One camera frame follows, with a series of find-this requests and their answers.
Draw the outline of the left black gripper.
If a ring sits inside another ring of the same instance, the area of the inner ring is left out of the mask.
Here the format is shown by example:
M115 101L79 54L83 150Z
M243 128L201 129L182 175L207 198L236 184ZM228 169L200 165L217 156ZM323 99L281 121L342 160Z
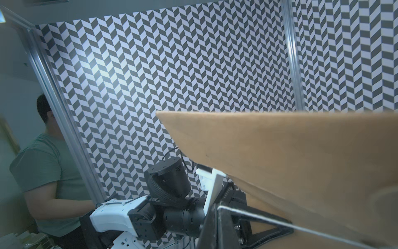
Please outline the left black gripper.
M245 246L249 237L249 222L241 214L226 208L244 208L247 206L246 195L228 182L216 199L215 232L216 246Z

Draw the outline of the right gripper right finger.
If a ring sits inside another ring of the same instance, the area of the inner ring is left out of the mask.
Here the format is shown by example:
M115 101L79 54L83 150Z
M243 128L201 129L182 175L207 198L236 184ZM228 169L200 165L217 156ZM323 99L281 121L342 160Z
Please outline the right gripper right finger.
M259 249L294 233L291 222L243 204L217 206L219 249Z

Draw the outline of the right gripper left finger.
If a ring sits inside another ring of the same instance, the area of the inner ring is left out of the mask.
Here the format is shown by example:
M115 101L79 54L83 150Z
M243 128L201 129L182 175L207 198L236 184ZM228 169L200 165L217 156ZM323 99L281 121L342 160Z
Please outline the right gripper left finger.
M197 249L236 249L236 231L231 212L222 202L208 212Z

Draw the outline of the brown kraft file bag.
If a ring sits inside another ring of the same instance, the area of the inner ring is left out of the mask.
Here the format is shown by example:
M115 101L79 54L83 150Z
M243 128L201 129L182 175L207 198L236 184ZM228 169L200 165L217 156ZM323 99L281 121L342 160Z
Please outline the brown kraft file bag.
M180 150L255 208L380 248L398 246L396 113L157 112Z

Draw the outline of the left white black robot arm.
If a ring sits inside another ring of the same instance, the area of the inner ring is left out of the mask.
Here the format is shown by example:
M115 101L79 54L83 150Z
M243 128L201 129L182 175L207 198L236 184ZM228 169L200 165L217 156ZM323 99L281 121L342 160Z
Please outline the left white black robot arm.
M89 249L117 246L140 248L139 240L159 241L165 233L198 238L210 206L217 201L246 204L246 195L223 174L211 172L212 189L202 198L190 198L191 184L183 159L171 157L145 173L150 194L136 199L109 198L80 219Z

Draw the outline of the person in green shirt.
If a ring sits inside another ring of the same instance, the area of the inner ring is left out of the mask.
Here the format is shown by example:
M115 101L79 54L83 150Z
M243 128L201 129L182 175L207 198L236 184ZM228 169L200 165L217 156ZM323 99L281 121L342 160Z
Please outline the person in green shirt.
M44 94L36 105L45 131L16 156L9 170L39 232L63 249L86 249L80 218L95 204Z

